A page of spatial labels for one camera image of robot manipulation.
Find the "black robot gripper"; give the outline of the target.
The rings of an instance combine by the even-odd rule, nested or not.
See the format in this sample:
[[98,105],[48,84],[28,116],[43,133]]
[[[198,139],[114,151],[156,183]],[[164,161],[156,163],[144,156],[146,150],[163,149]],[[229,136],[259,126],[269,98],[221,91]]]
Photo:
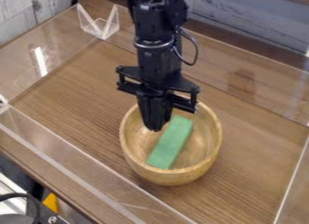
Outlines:
[[136,97],[143,124],[156,132],[170,120],[172,108],[195,112],[201,90],[182,76],[184,60],[179,42],[135,42],[134,46],[138,65],[116,68],[118,89]]

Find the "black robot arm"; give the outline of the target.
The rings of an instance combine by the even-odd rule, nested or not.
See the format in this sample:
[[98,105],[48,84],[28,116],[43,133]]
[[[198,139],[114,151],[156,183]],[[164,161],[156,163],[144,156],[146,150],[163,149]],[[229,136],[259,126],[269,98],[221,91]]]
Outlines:
[[136,97],[143,124],[158,132],[174,108],[191,113],[197,109],[201,88],[180,74],[182,40],[191,38],[182,29],[189,6],[184,0],[127,0],[127,5],[138,64],[116,67],[118,90]]

